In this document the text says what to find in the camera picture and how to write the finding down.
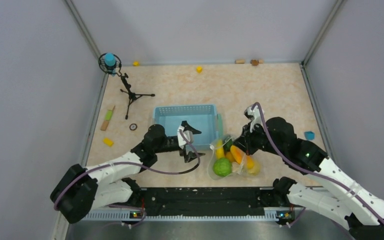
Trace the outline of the light blue plastic basket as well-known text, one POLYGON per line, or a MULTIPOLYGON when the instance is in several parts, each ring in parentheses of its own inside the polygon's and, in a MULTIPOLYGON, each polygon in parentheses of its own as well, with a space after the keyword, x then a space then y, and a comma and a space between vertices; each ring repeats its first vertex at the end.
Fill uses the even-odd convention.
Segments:
POLYGON ((157 106, 153 121, 162 125, 167 135, 175 135, 182 121, 201 131, 194 138, 197 145, 208 145, 219 137, 218 111, 215 104, 157 106))

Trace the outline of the clear zip top bag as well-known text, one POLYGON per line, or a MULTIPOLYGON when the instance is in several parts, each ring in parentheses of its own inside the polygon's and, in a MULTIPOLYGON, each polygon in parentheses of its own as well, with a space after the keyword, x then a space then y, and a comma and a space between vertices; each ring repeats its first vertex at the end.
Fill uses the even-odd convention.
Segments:
MULTIPOLYGON (((218 139, 221 139, 221 140, 223 141, 223 145, 224 145, 225 142, 228 141, 229 139, 232 139, 232 140, 233 140, 233 143, 234 143, 234 140, 235 140, 236 138, 235 138, 234 135, 231 135, 231 134, 225 134, 225 135, 223 135, 221 138, 217 138, 217 139, 215 139, 212 143, 210 143, 209 147, 210 147, 210 149, 212 150, 212 156, 211 156, 211 159, 210 159, 210 161, 209 161, 209 163, 208 163, 208 165, 207 165, 207 174, 209 175, 209 177, 210 177, 211 179, 213 179, 213 180, 221 180, 221 179, 223 179, 223 178, 230 177, 230 176, 234 176, 234 175, 241 175, 241 176, 245 176, 245 177, 247 177, 247 178, 251 178, 251 177, 256 177, 256 176, 257 176, 257 175, 255 175, 255 176, 248 175, 248 173, 247 173, 247 170, 248 170, 248 169, 247 169, 247 167, 246 167, 246 155, 247 155, 247 154, 246 154, 245 152, 244 152, 245 155, 244 155, 243 160, 242 160, 242 164, 243 164, 243 172, 242 172, 242 174, 231 173, 231 174, 229 174, 229 175, 226 176, 226 177, 217 176, 217 175, 213 172, 213 165, 214 165, 215 161, 217 160, 217 159, 216 159, 216 156, 215 156, 215 145, 216 145, 216 141, 217 141, 218 139)), ((224 153, 225 153, 225 158, 229 159, 229 161, 230 161, 231 163, 235 162, 235 160, 234 160, 232 154, 230 153, 230 151, 229 151, 229 152, 224 152, 224 153)))

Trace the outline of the orange potato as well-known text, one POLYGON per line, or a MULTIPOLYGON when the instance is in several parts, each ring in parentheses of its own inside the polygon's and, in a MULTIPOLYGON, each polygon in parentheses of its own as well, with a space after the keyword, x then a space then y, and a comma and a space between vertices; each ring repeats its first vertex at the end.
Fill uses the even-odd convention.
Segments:
POLYGON ((246 168, 248 169, 248 170, 251 170, 251 169, 253 169, 254 167, 255 167, 255 161, 254 161, 254 159, 252 158, 252 156, 251 155, 246 155, 246 168))

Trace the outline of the orange yellow mango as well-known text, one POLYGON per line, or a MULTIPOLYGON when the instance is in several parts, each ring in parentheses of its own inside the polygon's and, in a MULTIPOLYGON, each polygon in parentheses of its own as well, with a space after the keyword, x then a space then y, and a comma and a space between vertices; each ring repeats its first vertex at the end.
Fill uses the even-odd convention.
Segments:
POLYGON ((237 164, 242 164, 245 153, 239 147, 232 145, 230 147, 230 153, 237 164))

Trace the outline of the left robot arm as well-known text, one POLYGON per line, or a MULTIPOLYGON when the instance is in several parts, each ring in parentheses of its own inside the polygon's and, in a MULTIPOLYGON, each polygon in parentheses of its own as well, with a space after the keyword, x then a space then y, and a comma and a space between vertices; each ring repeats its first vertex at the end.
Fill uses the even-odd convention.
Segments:
POLYGON ((90 167, 72 165, 50 194, 54 210, 70 224, 79 222, 91 210, 107 206, 143 212, 142 189, 131 176, 145 170, 157 173, 152 166, 158 153, 179 152, 186 163, 199 160, 203 154, 193 142, 201 133, 185 120, 173 136, 166 135, 162 125, 153 124, 142 141, 122 156, 90 167))

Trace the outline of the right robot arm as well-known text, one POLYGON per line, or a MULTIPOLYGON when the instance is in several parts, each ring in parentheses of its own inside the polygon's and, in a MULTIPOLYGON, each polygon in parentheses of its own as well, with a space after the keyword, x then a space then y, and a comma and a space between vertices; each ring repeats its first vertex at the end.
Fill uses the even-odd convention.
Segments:
POLYGON ((273 182, 277 205, 298 205, 319 213, 356 240, 384 240, 384 200, 349 177, 322 148, 297 137, 284 118, 262 121, 250 117, 233 144, 248 155, 256 151, 277 155, 289 168, 318 181, 329 192, 324 195, 284 176, 273 182))

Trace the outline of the green lime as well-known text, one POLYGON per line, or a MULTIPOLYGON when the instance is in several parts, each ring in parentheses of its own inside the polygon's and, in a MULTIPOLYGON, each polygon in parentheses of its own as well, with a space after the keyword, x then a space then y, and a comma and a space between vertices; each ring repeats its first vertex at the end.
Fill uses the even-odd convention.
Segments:
POLYGON ((223 150, 225 153, 227 152, 230 152, 231 151, 231 146, 233 145, 233 140, 232 139, 229 139, 227 140, 224 145, 223 145, 223 150))

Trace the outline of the beige garlic bulb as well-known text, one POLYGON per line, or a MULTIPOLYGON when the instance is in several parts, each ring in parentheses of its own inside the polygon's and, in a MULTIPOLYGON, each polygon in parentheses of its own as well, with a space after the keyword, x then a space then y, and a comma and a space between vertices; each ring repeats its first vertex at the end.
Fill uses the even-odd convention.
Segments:
POLYGON ((232 174, 241 175, 243 173, 243 164, 238 164, 237 162, 231 163, 232 174))

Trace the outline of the yellow banana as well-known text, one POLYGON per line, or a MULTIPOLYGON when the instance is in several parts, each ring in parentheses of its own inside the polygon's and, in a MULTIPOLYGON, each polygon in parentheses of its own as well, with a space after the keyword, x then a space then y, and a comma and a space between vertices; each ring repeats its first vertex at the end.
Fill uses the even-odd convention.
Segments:
POLYGON ((214 150, 215 150, 215 157, 217 160, 225 158, 224 145, 221 139, 218 139, 216 141, 214 150))

